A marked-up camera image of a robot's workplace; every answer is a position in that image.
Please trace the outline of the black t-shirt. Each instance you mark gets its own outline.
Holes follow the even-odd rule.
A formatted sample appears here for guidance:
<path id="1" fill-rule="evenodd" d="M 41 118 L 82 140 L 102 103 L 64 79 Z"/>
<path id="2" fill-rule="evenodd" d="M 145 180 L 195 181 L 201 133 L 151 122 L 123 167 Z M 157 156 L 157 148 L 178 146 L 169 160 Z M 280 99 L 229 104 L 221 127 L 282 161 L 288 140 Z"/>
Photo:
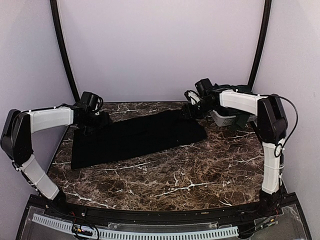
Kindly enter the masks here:
<path id="1" fill-rule="evenodd" d="M 89 134 L 77 129 L 71 168 L 141 157 L 206 138 L 205 128 L 195 119 L 183 119 L 178 109 L 114 122 Z"/>

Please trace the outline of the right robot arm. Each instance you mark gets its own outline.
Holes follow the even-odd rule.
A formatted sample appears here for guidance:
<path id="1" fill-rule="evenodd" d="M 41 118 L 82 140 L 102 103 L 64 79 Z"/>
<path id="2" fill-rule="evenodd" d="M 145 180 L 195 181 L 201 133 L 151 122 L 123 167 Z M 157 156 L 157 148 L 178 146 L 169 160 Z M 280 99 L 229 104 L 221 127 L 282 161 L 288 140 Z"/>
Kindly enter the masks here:
<path id="1" fill-rule="evenodd" d="M 261 190 L 272 195 L 282 185 L 283 148 L 288 121 L 278 95 L 256 95 L 233 89 L 213 90 L 199 96 L 193 90 L 184 93 L 188 103 L 182 108 L 186 119 L 199 119 L 218 107 L 235 109 L 256 116 L 256 134 L 262 141 L 264 175 Z"/>

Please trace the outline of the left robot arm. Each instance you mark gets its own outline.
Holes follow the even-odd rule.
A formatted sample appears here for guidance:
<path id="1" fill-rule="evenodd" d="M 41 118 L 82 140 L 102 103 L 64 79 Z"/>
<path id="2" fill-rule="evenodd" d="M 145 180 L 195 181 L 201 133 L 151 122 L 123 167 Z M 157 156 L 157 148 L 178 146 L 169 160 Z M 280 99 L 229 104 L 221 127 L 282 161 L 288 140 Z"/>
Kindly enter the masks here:
<path id="1" fill-rule="evenodd" d="M 47 129 L 77 125 L 86 134 L 108 126 L 110 116 L 105 111 L 90 111 L 87 107 L 62 104 L 48 108 L 9 111 L 0 138 L 0 146 L 27 183 L 46 199 L 52 201 L 51 210 L 60 218 L 67 218 L 70 206 L 62 199 L 65 193 L 49 178 L 38 163 L 33 149 L 32 135 Z"/>

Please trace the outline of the white laundry basket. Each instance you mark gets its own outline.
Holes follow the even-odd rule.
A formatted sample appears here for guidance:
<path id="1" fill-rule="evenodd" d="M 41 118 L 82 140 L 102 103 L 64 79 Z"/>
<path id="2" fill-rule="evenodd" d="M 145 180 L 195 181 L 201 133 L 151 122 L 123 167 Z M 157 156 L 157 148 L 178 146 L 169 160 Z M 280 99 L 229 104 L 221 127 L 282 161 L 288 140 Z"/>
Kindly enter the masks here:
<path id="1" fill-rule="evenodd" d="M 255 121 L 257 116 L 246 112 L 237 112 L 234 115 L 220 115 L 217 111 L 210 112 L 211 117 L 218 127 L 236 126 L 244 128 L 248 122 Z"/>

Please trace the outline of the dark green plaid garment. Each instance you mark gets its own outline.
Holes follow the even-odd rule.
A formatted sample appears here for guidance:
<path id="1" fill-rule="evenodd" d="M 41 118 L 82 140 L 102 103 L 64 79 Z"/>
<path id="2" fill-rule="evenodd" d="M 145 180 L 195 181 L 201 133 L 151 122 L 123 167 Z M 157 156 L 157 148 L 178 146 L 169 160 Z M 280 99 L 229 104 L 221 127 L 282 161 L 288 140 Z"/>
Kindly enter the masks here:
<path id="1" fill-rule="evenodd" d="M 231 116 L 239 112 L 250 113 L 258 116 L 258 100 L 262 97 L 250 91 L 247 85 L 218 85 L 212 87 L 212 92 L 217 94 L 218 105 L 213 108 L 222 116 Z M 229 125 L 231 130 L 243 128 Z"/>

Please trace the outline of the left black frame post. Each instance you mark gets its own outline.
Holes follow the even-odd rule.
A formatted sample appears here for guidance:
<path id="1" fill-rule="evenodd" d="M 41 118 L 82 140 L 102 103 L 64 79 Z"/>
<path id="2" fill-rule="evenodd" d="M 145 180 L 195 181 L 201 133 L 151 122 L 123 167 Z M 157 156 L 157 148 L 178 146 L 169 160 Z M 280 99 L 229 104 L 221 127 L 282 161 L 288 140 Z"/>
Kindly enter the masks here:
<path id="1" fill-rule="evenodd" d="M 59 14 L 58 1 L 50 0 L 49 2 L 50 2 L 50 9 L 51 9 L 55 35 L 56 35 L 62 63 L 64 66 L 65 74 L 67 77 L 68 85 L 71 90 L 74 101 L 77 102 L 80 100 L 80 95 L 79 95 L 79 91 L 73 76 L 73 72 L 72 72 L 72 68 L 71 68 L 71 64 L 69 61 L 69 56 L 68 56 L 67 48 L 65 44 L 65 39 L 63 36 L 63 29 L 62 29 L 60 14 Z"/>

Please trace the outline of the black frame post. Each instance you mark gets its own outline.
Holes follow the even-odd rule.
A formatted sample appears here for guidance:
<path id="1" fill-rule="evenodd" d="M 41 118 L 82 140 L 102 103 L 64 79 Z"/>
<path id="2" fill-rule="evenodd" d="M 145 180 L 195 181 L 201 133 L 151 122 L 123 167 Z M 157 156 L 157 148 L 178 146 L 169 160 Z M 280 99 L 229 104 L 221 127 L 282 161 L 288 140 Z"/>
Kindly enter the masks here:
<path id="1" fill-rule="evenodd" d="M 62 29 L 60 14 L 59 14 L 58 1 L 50 0 L 49 2 L 50 2 L 50 9 L 51 9 L 55 35 L 56 35 L 62 63 L 64 66 L 65 74 L 67 77 L 68 85 L 71 90 L 74 101 L 77 102 L 80 100 L 80 95 L 79 95 L 79 91 L 73 76 L 73 72 L 72 72 L 72 68 L 71 68 L 71 64 L 69 61 L 69 56 L 68 56 L 67 48 L 65 44 L 65 39 L 63 36 L 63 29 Z"/>
<path id="2" fill-rule="evenodd" d="M 251 90 L 253 90 L 258 69 L 261 62 L 261 57 L 263 54 L 263 49 L 265 45 L 265 39 L 267 35 L 268 25 L 269 25 L 269 19 L 271 14 L 271 8 L 272 8 L 272 0 L 265 0 L 264 1 L 264 8 L 263 8 L 263 14 L 262 14 L 262 20 L 261 20 L 261 26 L 259 31 L 259 37 L 257 41 L 257 47 L 252 63 L 252 68 L 250 71 L 249 79 L 247 85 L 250 87 Z"/>

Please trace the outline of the black front rail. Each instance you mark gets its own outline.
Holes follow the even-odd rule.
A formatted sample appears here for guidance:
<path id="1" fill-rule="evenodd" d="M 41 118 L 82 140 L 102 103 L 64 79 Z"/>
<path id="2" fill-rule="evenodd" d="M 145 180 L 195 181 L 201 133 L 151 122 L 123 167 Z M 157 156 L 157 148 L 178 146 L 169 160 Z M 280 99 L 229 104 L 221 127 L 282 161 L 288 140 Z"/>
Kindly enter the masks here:
<path id="1" fill-rule="evenodd" d="M 267 205 L 262 202 L 253 202 L 222 208 L 183 211 L 117 210 L 72 203 L 65 203 L 62 207 L 58 207 L 45 200 L 41 200 L 38 206 L 51 216 L 65 216 L 68 220 L 76 220 L 77 223 L 87 222 L 97 226 L 107 226 L 110 223 L 142 225 L 218 223 L 235 226 L 251 224 L 258 218 L 275 216 L 282 212 L 280 210 L 282 203 L 282 201 L 276 201 L 272 205 Z"/>

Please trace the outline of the right black frame post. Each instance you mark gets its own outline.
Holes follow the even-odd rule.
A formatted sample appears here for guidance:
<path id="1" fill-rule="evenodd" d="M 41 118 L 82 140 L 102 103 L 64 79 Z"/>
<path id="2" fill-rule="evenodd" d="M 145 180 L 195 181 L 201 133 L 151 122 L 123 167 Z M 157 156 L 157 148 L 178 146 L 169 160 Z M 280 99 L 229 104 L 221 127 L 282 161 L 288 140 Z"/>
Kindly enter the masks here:
<path id="1" fill-rule="evenodd" d="M 269 19 L 271 14 L 271 8 L 272 8 L 272 0 L 265 0 L 264 1 L 264 8 L 263 8 L 263 14 L 262 14 L 262 20 L 261 20 L 261 26 L 259 31 L 259 37 L 257 41 L 257 47 L 252 63 L 252 68 L 250 71 L 249 79 L 247 85 L 250 87 L 251 90 L 253 90 L 258 69 L 261 62 L 261 57 L 263 54 L 263 49 L 265 45 L 265 39 L 267 35 L 268 25 L 269 25 Z"/>

